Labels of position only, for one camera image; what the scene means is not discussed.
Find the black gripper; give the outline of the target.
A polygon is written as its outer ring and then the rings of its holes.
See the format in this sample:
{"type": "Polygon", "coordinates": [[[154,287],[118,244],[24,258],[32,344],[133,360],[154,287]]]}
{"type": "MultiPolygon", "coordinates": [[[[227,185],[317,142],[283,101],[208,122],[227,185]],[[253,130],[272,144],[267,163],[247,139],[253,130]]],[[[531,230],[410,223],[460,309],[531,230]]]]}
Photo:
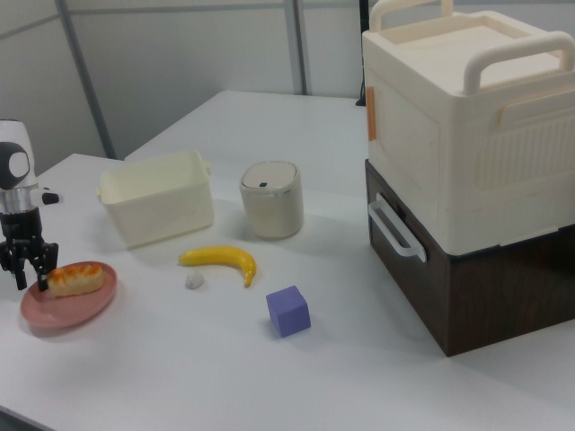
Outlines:
{"type": "Polygon", "coordinates": [[[44,242],[40,211],[32,209],[17,214],[1,214],[1,228],[6,242],[1,243],[1,267],[10,272],[19,290],[28,287],[24,272],[27,250],[23,246],[37,247],[33,250],[31,264],[37,275],[38,289],[49,289],[49,274],[58,267],[57,243],[44,242]]]}

